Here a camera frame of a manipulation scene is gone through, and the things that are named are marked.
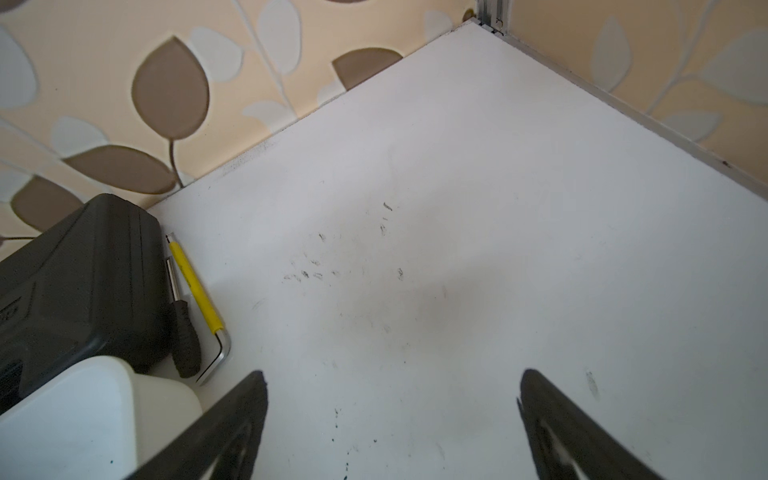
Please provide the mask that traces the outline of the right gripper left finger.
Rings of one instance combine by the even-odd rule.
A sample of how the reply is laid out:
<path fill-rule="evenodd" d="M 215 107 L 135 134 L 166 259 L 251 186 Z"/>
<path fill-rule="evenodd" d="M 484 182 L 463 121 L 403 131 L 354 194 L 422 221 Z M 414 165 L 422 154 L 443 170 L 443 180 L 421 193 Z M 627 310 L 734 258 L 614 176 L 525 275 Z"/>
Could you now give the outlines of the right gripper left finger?
<path fill-rule="evenodd" d="M 131 479 L 249 479 L 264 430 L 268 389 L 253 371 Z"/>

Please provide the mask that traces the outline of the white plastic storage tray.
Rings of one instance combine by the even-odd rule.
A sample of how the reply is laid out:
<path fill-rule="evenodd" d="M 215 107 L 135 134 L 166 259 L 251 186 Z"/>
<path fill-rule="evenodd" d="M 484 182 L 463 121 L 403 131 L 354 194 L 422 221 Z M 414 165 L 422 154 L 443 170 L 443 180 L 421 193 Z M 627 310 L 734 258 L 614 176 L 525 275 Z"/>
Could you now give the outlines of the white plastic storage tray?
<path fill-rule="evenodd" d="M 1 416 L 4 479 L 124 479 L 202 414 L 186 384 L 83 360 Z"/>

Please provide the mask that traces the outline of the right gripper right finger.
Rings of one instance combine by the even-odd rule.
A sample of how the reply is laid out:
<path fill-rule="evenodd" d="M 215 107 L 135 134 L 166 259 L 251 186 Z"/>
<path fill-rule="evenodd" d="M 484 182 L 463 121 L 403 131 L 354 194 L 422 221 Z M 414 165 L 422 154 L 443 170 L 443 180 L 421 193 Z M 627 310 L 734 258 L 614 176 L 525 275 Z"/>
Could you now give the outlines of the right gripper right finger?
<path fill-rule="evenodd" d="M 527 369 L 518 410 L 541 479 L 658 479 L 541 372 Z"/>

